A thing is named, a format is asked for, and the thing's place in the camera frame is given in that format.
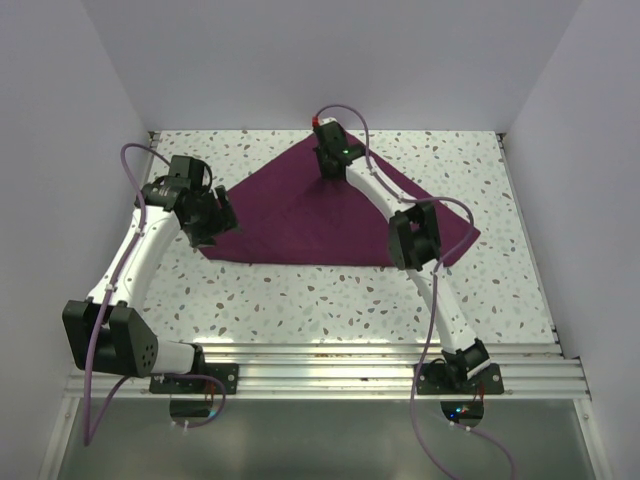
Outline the purple cloth mat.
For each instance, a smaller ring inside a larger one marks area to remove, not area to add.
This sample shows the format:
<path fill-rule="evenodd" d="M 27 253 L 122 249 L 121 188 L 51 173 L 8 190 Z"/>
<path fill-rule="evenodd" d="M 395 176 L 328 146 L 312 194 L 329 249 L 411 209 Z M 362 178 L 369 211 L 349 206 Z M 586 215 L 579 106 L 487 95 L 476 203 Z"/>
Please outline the purple cloth mat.
<path fill-rule="evenodd" d="M 239 227 L 202 249 L 209 260 L 389 267 L 388 222 L 360 192 L 322 178 L 310 135 L 228 193 Z"/>

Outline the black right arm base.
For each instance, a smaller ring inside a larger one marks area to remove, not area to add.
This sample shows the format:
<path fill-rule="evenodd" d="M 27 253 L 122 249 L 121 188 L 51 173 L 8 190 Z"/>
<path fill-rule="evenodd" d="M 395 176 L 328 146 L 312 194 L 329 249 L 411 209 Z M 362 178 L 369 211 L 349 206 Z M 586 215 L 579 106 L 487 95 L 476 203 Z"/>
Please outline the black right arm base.
<path fill-rule="evenodd" d="M 473 376 L 454 374 L 452 366 L 443 359 L 433 360 L 421 367 L 416 393 L 426 395 L 501 395 L 505 392 L 498 364 L 490 363 Z"/>

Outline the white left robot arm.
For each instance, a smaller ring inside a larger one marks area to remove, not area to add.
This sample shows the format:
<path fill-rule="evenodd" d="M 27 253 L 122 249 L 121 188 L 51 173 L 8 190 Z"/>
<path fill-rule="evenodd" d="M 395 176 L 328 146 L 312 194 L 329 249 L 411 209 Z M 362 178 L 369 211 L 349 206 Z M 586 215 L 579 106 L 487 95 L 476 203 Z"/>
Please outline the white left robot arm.
<path fill-rule="evenodd" d="M 172 374 L 185 392 L 208 379 L 194 344 L 164 341 L 142 317 L 151 280 L 166 249 L 180 233 L 191 247 L 212 247 L 238 221 L 224 187 L 210 184 L 209 165 L 174 156 L 169 171 L 137 194 L 129 229 L 99 283 L 80 301 L 70 300 L 62 321 L 76 367 L 144 378 Z"/>

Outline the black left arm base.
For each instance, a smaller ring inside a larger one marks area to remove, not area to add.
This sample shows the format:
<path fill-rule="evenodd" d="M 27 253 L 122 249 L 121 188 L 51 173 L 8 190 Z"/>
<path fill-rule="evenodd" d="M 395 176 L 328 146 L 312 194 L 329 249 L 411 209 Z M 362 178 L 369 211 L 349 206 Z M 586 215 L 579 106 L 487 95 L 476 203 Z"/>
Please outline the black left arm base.
<path fill-rule="evenodd" d="M 160 395 L 204 394 L 235 395 L 240 379 L 240 367 L 232 362 L 209 362 L 203 352 L 197 352 L 188 373 L 154 374 L 149 392 Z"/>

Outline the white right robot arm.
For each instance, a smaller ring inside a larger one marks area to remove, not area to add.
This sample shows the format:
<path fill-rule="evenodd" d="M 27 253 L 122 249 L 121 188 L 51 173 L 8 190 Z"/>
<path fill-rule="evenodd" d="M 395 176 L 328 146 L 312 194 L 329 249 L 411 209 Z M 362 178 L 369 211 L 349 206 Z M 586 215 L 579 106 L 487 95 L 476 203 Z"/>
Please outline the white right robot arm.
<path fill-rule="evenodd" d="M 335 120 L 312 119 L 318 141 L 314 148 L 321 175 L 342 179 L 360 192 L 388 221 L 388 247 L 393 265 L 407 273 L 431 304 L 428 333 L 436 333 L 442 357 L 415 367 L 418 378 L 436 387 L 468 392 L 490 365 L 486 347 L 464 316 L 455 295 L 438 277 L 446 253 L 441 246 L 436 201 L 417 199 L 402 190 L 372 158 L 369 146 L 351 143 Z"/>

